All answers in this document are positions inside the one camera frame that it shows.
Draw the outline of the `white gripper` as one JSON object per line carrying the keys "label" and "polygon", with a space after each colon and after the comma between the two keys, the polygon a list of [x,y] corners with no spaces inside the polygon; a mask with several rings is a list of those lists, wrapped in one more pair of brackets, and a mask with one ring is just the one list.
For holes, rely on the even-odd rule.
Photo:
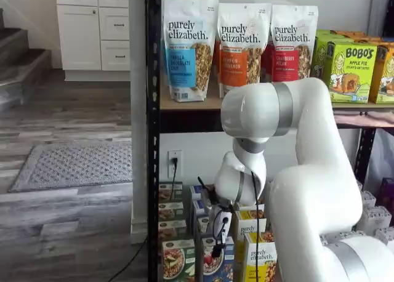
{"label": "white gripper", "polygon": [[211,209],[211,233],[212,237],[216,241],[220,241],[221,243],[217,243],[213,246],[212,249],[212,258],[219,258],[223,244],[226,241],[226,238],[230,231],[231,225],[231,211],[229,207],[222,207],[220,205],[213,205]]}

